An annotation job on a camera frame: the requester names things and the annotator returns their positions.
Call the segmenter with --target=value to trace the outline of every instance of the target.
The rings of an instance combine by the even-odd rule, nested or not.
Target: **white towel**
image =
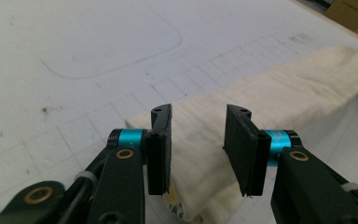
[[[298,130],[357,93],[358,49],[332,47],[174,102],[171,194],[164,195],[165,203],[178,218],[193,223],[224,223],[240,205],[241,192],[222,149],[227,104],[251,110],[259,129]],[[149,112],[126,124],[150,127]]]

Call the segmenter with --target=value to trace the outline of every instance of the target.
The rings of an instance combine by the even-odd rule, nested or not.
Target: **black object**
[[[263,142],[267,139],[263,131],[250,118],[249,110],[227,106],[224,149],[242,196],[262,193],[270,148]],[[277,223],[358,224],[358,189],[345,191],[345,178],[307,151],[294,131],[285,132],[290,144],[277,157],[278,173],[271,199]]]
[[[1,223],[145,223],[143,165],[149,194],[170,187],[172,106],[151,111],[151,130],[114,129],[107,146],[73,185],[44,181],[20,191]]]

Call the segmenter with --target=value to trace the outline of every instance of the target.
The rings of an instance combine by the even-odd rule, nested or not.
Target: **cardboard box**
[[[348,29],[358,31],[358,0],[335,0],[326,11],[326,17]]]

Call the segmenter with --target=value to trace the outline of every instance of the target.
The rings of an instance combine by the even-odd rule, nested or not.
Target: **beige cloth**
[[[298,130],[357,93],[358,49],[332,47],[173,103],[172,187],[166,204],[194,223],[224,223],[240,205],[241,192],[222,149],[227,104],[250,109],[259,129]],[[145,112],[126,124],[148,128],[149,116]]]

